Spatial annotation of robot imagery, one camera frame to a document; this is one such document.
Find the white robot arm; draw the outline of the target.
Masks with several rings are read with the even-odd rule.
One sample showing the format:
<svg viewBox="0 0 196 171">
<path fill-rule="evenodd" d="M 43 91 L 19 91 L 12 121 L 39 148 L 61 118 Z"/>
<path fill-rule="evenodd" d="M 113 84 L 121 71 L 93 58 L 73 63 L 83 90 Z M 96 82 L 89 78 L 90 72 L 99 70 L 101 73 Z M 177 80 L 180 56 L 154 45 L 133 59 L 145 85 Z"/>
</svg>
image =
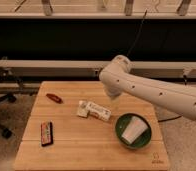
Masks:
<svg viewBox="0 0 196 171">
<path fill-rule="evenodd" d="M 109 97 L 125 92 L 196 121 L 196 87 L 135 76 L 131 68 L 126 56 L 117 55 L 101 70 L 99 80 Z"/>
</svg>

